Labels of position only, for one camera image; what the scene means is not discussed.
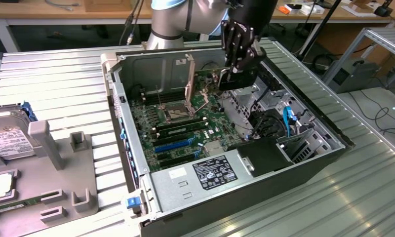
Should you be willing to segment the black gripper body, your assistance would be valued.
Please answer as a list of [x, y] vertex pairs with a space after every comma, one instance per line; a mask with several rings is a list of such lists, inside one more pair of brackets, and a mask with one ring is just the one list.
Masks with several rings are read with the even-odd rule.
[[230, 0], [230, 19], [254, 29], [260, 36], [264, 26], [270, 23], [278, 0]]

